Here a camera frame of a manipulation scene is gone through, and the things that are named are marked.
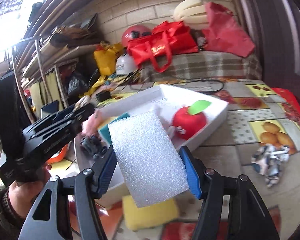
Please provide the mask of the person left hand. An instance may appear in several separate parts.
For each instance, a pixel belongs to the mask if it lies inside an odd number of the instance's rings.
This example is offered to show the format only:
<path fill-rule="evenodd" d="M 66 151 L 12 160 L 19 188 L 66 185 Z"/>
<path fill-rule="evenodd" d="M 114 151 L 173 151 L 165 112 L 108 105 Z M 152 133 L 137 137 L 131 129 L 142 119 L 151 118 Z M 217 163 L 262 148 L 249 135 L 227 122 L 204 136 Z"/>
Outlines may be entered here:
<path fill-rule="evenodd" d="M 8 191 L 8 199 L 11 208 L 22 219 L 25 219 L 32 207 L 33 200 L 44 188 L 44 185 L 50 179 L 50 170 L 52 166 L 46 164 L 42 169 L 44 178 L 42 180 L 33 181 L 18 185 L 16 182 L 10 185 Z"/>

